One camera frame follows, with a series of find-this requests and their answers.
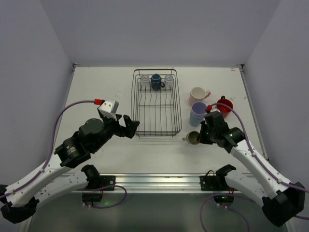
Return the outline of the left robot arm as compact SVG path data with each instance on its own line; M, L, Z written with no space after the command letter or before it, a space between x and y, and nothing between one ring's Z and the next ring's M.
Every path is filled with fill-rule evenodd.
M133 138L139 121L127 115L116 115L85 122L72 137L55 149L50 159L11 185L1 185L2 216L11 223L20 223L33 216L44 203L66 193L102 186L99 172L94 165L86 165L81 171L57 181L56 178L89 160L114 135Z

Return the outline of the lavender cup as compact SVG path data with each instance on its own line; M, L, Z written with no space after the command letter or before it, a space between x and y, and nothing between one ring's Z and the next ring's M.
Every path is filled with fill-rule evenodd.
M207 105L203 102L195 102L191 106L190 116L196 119L202 119L206 114Z

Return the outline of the red mug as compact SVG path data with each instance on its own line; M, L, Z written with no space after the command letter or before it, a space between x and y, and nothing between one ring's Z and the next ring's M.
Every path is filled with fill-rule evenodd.
M233 109L233 103L222 96L216 103L216 108L222 114L223 118L226 118Z

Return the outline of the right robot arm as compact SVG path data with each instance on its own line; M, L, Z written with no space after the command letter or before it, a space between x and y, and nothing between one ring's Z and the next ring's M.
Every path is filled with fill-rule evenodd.
M254 180L232 165L219 169L216 176L258 204L273 225L282 226L304 209L308 190L300 182L293 183L277 171L253 147L245 129L229 128L219 111L205 114L198 140L202 144L218 145L246 167Z

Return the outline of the pink mug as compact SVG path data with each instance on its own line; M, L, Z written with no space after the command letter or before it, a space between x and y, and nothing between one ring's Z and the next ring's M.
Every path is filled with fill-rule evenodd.
M201 87L195 87L191 90L189 96L189 105L192 106L196 102L203 102L211 95L209 90L204 90Z

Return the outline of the beige mug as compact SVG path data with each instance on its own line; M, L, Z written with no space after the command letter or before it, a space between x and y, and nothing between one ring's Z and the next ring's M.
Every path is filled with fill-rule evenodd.
M192 131L187 133L186 136L182 138L182 141L186 141L190 145L197 145L199 144L198 136L199 136L198 131Z

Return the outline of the light blue cup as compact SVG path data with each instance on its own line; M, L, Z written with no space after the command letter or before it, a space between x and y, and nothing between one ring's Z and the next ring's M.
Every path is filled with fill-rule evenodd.
M189 123L193 127L197 127L200 125L201 121L204 118L204 114L196 114L193 111L190 112Z

